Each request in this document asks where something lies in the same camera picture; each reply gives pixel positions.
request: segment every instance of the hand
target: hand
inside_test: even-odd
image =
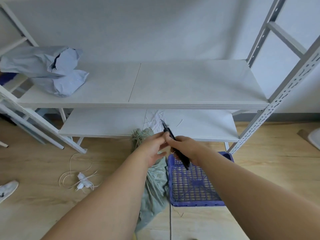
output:
[[[166,152],[158,154],[158,151],[167,146],[164,133],[160,132],[147,137],[133,153],[139,154],[139,157],[146,160],[148,167],[152,167],[158,159],[163,158],[167,154]]]
[[[166,132],[164,136],[165,141],[171,147],[171,152],[174,152],[174,148],[178,149],[182,154],[190,159],[192,164],[199,166],[197,155],[200,150],[206,149],[205,146],[186,136],[176,136],[175,138],[177,141],[172,139],[168,132]]]

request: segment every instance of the person's left hand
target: person's left hand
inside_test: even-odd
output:
[[[158,159],[167,154],[166,152],[157,154],[158,151],[167,146],[168,144],[166,143],[164,133],[159,132],[153,136],[147,137],[133,153],[139,154],[139,157],[146,160],[148,167],[152,167]]]

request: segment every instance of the blue plastic basket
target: blue plastic basket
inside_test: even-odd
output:
[[[230,161],[230,153],[219,152]],[[225,206],[204,171],[193,164],[186,170],[180,160],[168,157],[170,202],[176,207]]]

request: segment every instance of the black utility knife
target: black utility knife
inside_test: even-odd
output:
[[[166,123],[161,120],[162,125],[163,125],[163,131],[164,132],[169,132],[170,137],[172,139],[174,139],[176,141],[176,138],[174,137],[173,133],[171,132],[170,128],[166,125]],[[181,151],[177,150],[176,148],[173,148],[174,152],[177,154],[177,156],[179,157],[179,159],[182,161],[182,164],[184,165],[184,167],[189,170],[190,167],[190,160],[188,157],[186,157],[184,154],[181,153]]]

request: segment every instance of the person's right hand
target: person's right hand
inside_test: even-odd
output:
[[[171,147],[171,152],[174,152],[173,148],[178,149],[182,154],[190,159],[192,164],[199,166],[198,153],[200,152],[200,150],[205,149],[205,146],[186,136],[176,136],[175,138],[177,141],[170,137],[169,132],[166,132],[164,136],[166,142]]]

